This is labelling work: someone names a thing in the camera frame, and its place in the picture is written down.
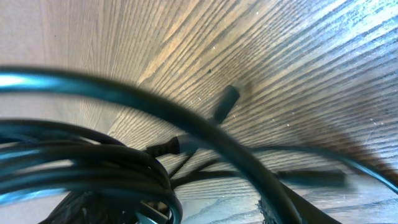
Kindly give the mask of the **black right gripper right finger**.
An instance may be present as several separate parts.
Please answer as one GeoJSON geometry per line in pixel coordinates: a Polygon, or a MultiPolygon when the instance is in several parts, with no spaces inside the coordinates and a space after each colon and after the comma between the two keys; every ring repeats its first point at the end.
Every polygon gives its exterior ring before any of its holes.
{"type": "MultiPolygon", "coordinates": [[[[291,199],[295,208],[298,211],[304,224],[341,224],[339,221],[335,220],[331,216],[327,215],[323,211],[319,210],[317,207],[313,206],[310,202],[305,200],[299,194],[296,194],[293,190],[288,188],[286,185],[282,184],[286,194],[291,199]]],[[[262,224],[278,224],[279,222],[275,218],[271,211],[271,207],[268,205],[266,200],[261,197],[258,201],[257,207],[262,213],[264,219],[262,224]]]]}

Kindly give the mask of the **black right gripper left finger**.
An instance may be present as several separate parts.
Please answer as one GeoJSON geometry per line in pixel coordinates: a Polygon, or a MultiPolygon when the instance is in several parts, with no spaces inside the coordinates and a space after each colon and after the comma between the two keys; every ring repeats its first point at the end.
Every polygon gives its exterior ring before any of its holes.
{"type": "Polygon", "coordinates": [[[135,224],[131,207],[93,192],[69,193],[39,224],[135,224]]]}

